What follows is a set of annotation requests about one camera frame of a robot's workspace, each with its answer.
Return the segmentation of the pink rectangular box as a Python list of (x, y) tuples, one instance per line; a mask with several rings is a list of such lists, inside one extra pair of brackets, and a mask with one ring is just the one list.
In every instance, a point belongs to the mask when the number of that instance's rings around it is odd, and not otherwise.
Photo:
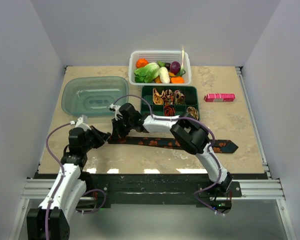
[(207, 103), (233, 102), (236, 96), (234, 93), (209, 93), (203, 99)]

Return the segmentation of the green compartment tray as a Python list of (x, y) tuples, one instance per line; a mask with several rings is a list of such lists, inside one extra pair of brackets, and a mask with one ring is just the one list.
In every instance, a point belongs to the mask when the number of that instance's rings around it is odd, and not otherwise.
[(142, 114), (160, 117), (178, 116), (185, 112), (200, 119), (197, 89), (194, 86), (144, 86), (141, 91)]

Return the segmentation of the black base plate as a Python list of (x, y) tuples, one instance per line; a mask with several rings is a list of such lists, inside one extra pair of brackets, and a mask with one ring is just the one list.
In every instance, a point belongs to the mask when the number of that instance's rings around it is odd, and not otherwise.
[(211, 182), (207, 174), (106, 174), (83, 173), (88, 190), (100, 189), (97, 203), (104, 208), (111, 205), (195, 205), (213, 207), (220, 204), (221, 198), (228, 194), (210, 189), (200, 193), (196, 199), (194, 193), (208, 187)]

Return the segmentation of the teal transparent plastic bin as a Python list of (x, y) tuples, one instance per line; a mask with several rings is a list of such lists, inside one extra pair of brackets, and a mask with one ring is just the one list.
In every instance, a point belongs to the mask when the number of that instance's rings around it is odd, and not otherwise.
[(126, 103), (128, 93), (128, 82), (120, 76), (75, 78), (64, 87), (61, 108), (76, 117), (108, 117), (113, 113), (109, 106)]

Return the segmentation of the rolled orange striped tie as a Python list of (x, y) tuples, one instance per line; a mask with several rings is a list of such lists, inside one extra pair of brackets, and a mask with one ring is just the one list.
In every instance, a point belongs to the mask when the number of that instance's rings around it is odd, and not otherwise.
[(165, 117), (173, 117), (175, 116), (175, 108), (173, 105), (165, 105), (163, 108), (163, 114)]

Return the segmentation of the rolled yellow tie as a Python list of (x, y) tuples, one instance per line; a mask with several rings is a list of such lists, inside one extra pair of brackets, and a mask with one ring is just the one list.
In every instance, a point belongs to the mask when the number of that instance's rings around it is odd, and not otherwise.
[(152, 100), (155, 105), (163, 105), (164, 96), (165, 96), (164, 90), (158, 91), (156, 88), (152, 89)]

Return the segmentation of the rolled brown beige tie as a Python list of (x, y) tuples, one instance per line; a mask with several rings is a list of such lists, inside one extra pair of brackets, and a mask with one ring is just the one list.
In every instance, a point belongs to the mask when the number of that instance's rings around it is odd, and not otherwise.
[(193, 106), (188, 106), (186, 110), (194, 119), (199, 120), (199, 111), (193, 107)]

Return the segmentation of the orange toy pumpkin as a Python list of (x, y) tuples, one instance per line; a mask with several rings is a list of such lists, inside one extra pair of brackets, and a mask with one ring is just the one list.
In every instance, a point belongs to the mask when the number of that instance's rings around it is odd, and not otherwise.
[(145, 67), (148, 64), (149, 64), (149, 62), (145, 58), (139, 58), (135, 64), (135, 66), (139, 69), (139, 68)]

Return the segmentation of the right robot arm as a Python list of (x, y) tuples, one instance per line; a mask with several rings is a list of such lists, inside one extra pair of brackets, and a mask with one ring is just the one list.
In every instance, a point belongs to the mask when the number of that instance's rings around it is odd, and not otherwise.
[(131, 130), (139, 133), (171, 133), (180, 147), (191, 155), (195, 155), (206, 169), (213, 182), (213, 192), (220, 197), (231, 190), (233, 176), (223, 167), (213, 150), (213, 139), (209, 139), (208, 128), (193, 118), (189, 113), (181, 116), (159, 117), (141, 114), (130, 103), (111, 104), (114, 112), (112, 119), (112, 139), (123, 139)]

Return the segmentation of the green toy lettuce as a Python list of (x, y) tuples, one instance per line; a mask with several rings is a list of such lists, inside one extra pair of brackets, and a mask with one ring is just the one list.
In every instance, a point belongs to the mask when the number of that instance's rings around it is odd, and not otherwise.
[(155, 62), (151, 62), (134, 71), (134, 80), (136, 83), (151, 83), (159, 76), (159, 71), (160, 66)]

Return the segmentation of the rolled patterned dark tie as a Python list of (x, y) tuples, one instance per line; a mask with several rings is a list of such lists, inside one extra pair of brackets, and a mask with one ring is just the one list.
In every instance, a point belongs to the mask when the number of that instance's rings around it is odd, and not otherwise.
[(164, 100), (165, 105), (173, 105), (174, 104), (174, 91), (171, 89), (165, 90), (163, 100)]

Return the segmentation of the white perforated basket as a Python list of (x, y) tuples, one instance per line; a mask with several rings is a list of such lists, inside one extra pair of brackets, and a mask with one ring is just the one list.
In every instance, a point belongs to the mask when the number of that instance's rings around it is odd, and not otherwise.
[[(182, 51), (181, 50), (137, 50), (133, 51), (129, 58), (128, 66), (128, 80), (129, 83), (138, 87), (154, 85), (155, 83), (137, 83), (135, 82), (134, 71), (137, 69), (136, 63), (138, 59), (146, 59), (149, 63), (161, 61), (163, 63), (179, 62), (182, 63)], [(184, 52), (183, 55), (183, 67), (185, 74), (182, 76), (184, 83), (180, 83), (179, 86), (191, 85), (192, 71), (189, 55)]]

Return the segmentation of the orange toy carrot slice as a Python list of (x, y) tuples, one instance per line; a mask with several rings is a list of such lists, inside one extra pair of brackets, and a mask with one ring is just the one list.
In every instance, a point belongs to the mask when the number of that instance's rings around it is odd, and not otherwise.
[(175, 76), (170, 78), (172, 84), (184, 84), (185, 80), (181, 76)]

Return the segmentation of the dark orange floral tie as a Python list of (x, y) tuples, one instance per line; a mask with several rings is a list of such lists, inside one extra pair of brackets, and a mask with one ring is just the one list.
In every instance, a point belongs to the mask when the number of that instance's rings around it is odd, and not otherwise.
[[(126, 136), (126, 142), (124, 144), (113, 145), (137, 145), (137, 146), (151, 146), (157, 148), (166, 148), (174, 150), (182, 150), (180, 144), (174, 138), (168, 137), (136, 137)], [(231, 140), (217, 139), (212, 146), (215, 153), (220, 154), (233, 154), (239, 147)]]

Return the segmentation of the rolled purple gold tie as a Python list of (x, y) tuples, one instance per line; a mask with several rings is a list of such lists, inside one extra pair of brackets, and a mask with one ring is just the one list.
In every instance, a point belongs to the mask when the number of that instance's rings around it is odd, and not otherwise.
[(184, 105), (185, 104), (185, 95), (180, 90), (174, 91), (174, 104), (175, 105)]

